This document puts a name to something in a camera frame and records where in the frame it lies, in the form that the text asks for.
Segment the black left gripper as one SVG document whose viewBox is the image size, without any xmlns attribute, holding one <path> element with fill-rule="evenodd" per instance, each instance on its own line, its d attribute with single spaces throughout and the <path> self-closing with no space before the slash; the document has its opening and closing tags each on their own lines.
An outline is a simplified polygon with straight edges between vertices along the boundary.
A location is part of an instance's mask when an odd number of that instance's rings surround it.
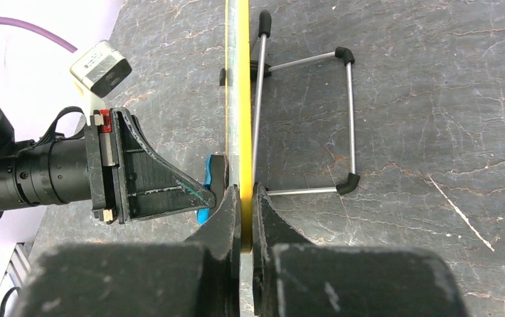
<svg viewBox="0 0 505 317">
<path fill-rule="evenodd" d="M 127 224 L 215 207 L 215 194 L 156 153 L 129 110 L 95 110 L 83 132 L 98 220 Z"/>
</svg>

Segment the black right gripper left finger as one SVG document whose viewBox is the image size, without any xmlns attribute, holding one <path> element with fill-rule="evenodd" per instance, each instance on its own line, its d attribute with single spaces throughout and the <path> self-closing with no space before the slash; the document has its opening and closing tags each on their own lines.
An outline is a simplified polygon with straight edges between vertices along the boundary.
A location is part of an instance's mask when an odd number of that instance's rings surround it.
<svg viewBox="0 0 505 317">
<path fill-rule="evenodd" d="M 197 243 L 204 250 L 197 316 L 240 315 L 240 207 L 238 188 L 227 188 L 219 208 L 184 240 Z"/>
</svg>

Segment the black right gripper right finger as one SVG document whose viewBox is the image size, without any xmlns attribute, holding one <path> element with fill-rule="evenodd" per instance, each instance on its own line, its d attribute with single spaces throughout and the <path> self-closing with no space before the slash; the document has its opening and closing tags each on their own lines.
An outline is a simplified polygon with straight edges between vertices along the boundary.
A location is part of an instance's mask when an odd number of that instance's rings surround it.
<svg viewBox="0 0 505 317">
<path fill-rule="evenodd" d="M 291 226 L 274 208 L 265 189 L 254 185 L 252 199 L 252 293 L 256 316 L 277 316 L 276 268 L 270 257 L 277 244 L 309 244 L 310 241 Z"/>
</svg>

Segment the blue whiteboard eraser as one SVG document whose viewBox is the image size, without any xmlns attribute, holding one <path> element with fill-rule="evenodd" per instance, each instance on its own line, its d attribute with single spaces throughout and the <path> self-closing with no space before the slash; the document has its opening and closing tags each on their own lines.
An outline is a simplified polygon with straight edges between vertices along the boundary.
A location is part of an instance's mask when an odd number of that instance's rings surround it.
<svg viewBox="0 0 505 317">
<path fill-rule="evenodd" d="M 225 155 L 210 155 L 206 160 L 205 182 L 203 187 L 215 196 L 213 207 L 199 209 L 196 218 L 203 225 L 219 208 L 229 185 L 229 163 Z"/>
</svg>

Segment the small wood-framed whiteboard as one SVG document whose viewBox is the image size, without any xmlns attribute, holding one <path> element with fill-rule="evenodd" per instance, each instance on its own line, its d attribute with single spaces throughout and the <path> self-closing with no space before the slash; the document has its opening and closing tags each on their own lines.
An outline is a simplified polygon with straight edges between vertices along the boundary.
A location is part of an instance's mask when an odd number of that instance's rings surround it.
<svg viewBox="0 0 505 317">
<path fill-rule="evenodd" d="M 241 257 L 252 251 L 253 141 L 248 1 L 225 2 L 225 152 L 229 183 L 239 189 Z"/>
</svg>

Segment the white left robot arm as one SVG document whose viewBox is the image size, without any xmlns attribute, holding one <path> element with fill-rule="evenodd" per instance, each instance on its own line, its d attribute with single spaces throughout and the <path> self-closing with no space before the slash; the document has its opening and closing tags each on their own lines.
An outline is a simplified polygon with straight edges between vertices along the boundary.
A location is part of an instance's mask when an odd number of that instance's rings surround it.
<svg viewBox="0 0 505 317">
<path fill-rule="evenodd" d="M 125 108 L 96 111 L 71 137 L 52 123 L 38 141 L 16 141 L 0 109 L 0 218 L 89 200 L 95 218 L 124 224 L 216 207 L 221 197 L 156 153 Z"/>
</svg>

